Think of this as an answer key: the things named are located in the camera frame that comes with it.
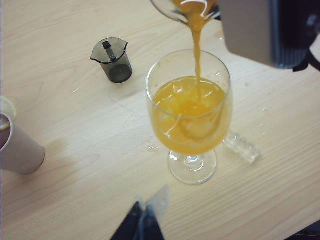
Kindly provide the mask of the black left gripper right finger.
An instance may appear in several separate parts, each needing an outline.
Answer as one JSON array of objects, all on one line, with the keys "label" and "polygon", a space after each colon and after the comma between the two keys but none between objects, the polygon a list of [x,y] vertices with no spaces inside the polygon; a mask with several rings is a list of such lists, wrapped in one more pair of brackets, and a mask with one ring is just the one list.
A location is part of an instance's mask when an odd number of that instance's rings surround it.
[{"label": "black left gripper right finger", "polygon": [[139,240],[164,240],[159,218],[169,207],[169,186],[166,184],[144,204],[144,211],[138,224]]}]

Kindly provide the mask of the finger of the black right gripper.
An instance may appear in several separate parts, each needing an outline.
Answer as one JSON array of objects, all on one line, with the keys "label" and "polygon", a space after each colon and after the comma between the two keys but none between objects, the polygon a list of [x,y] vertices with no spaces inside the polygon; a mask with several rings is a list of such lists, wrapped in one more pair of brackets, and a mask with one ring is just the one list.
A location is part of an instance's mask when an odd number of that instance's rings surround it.
[{"label": "finger of the black right gripper", "polygon": [[315,67],[314,0],[221,0],[219,9],[232,54],[293,72]]}]

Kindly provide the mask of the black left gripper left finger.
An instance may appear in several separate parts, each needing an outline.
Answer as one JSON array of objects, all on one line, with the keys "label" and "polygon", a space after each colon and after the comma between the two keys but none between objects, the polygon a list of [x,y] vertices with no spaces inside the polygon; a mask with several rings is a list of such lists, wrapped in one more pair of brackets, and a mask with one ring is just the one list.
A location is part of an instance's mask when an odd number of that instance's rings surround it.
[{"label": "black left gripper left finger", "polygon": [[134,240],[140,219],[143,215],[143,208],[139,201],[136,201],[127,213],[126,217],[110,238],[111,240]]}]

